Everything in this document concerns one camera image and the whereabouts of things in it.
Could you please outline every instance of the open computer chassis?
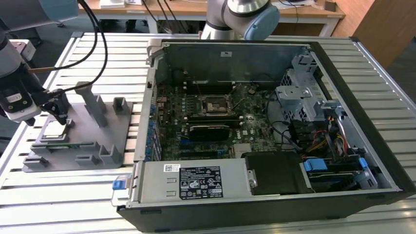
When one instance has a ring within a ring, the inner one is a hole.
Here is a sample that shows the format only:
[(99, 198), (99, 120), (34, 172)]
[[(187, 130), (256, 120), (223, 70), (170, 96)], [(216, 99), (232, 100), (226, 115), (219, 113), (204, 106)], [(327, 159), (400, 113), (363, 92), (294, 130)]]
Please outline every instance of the open computer chassis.
[(415, 194), (318, 42), (150, 45), (130, 201), (118, 207), (140, 231), (343, 218)]

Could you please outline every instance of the yellow wire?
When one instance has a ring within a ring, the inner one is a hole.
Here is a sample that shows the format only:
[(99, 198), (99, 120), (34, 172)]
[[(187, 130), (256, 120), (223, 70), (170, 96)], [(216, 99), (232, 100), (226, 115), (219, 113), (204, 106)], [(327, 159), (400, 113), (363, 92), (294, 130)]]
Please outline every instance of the yellow wire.
[(319, 147), (322, 147), (324, 144), (327, 143), (327, 140), (324, 140), (324, 141), (322, 141), (318, 145), (315, 145), (314, 147), (312, 147), (312, 149), (310, 149), (307, 152), (311, 152), (311, 151), (314, 151), (314, 150), (316, 150)]

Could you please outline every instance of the gray 3d printed stand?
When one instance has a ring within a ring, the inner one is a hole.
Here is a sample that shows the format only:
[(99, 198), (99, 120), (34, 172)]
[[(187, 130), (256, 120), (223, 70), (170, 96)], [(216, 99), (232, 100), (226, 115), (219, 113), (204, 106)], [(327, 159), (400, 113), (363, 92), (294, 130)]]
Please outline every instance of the gray 3d printed stand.
[(64, 126), (48, 116), (24, 160), (24, 172), (112, 169), (123, 165), (132, 102), (116, 97), (112, 103), (104, 103), (91, 86), (76, 93), (86, 104), (71, 105)]

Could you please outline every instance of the white desk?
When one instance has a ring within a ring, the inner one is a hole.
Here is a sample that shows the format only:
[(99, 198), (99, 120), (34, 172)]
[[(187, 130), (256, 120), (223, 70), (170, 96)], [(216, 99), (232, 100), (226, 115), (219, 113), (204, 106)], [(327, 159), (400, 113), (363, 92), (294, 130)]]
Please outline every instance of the white desk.
[[(158, 24), (151, 17), (146, 7), (143, 5), (130, 5), (126, 8), (100, 9), (100, 0), (86, 0), (96, 16), (102, 20), (147, 20), (150, 25), (150, 32), (158, 33)], [(170, 14), (168, 8), (163, 1), (162, 5), (168, 15), (168, 20), (174, 20)], [(207, 4), (204, 2), (190, 2), (183, 0), (170, 1), (171, 9), (175, 13), (178, 20), (207, 20)], [(156, 0), (148, 1), (150, 10), (156, 20), (166, 20), (160, 6)], [(307, 24), (323, 24), (323, 29), (319, 36), (330, 37), (339, 20), (346, 17), (343, 11), (338, 8), (336, 12), (315, 9), (311, 6), (298, 7), (298, 14), (294, 8), (280, 10), (280, 23), (307, 23)]]

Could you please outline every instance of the power supply label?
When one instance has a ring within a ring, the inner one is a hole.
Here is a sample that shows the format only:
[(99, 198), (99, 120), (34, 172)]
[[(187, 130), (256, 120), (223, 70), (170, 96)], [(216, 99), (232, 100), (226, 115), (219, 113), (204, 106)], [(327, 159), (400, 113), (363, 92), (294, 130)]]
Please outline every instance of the power supply label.
[(220, 167), (180, 168), (182, 200), (223, 197)]

